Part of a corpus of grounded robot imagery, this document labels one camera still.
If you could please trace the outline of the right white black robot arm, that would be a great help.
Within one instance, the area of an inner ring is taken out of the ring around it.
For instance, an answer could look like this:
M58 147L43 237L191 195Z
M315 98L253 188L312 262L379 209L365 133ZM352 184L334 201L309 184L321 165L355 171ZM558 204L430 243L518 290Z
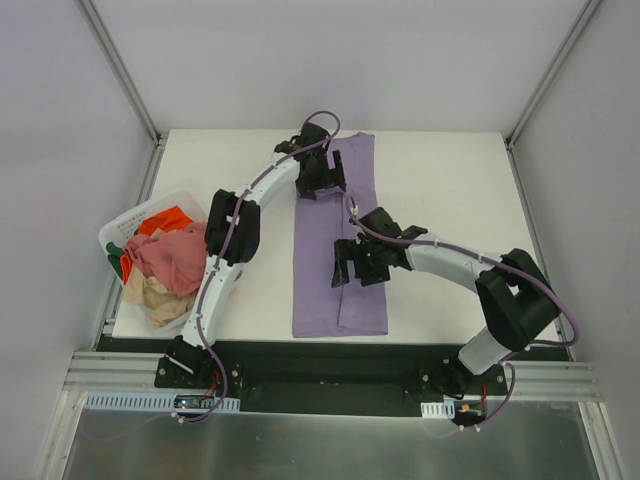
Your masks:
M427 229L406 229L382 207L353 221L353 239L334 243L332 287L356 279L361 286L389 281L392 268L438 276L476 294L484 327L456 355L428 375L432 388L460 399L481 388L486 372L530 346L559 316L552 290L533 258L515 248L483 254L438 238Z

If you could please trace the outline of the lavender purple t-shirt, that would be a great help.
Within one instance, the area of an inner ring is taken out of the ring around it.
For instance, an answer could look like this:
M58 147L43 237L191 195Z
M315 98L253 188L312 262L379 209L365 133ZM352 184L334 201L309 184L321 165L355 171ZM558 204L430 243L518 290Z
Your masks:
M375 189L375 136L357 133L338 138L331 151L341 154L347 192L361 213L378 206ZM333 288L334 242L353 239L339 189L316 200L297 199L293 252L295 338L385 336L388 315L385 285L363 287L357 280Z

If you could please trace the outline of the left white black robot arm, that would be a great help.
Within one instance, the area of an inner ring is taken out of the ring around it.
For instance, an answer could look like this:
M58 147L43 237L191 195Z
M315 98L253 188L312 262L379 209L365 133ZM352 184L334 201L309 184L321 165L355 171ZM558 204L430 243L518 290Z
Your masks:
M346 189L340 154L329 152L339 132L306 119L297 134L276 145L254 179L235 191L214 194L204 233L202 282L187 322L165 354L166 369L174 369L188 388L202 388L226 375L212 346L236 282L257 253L263 210L288 185L309 200L320 192Z

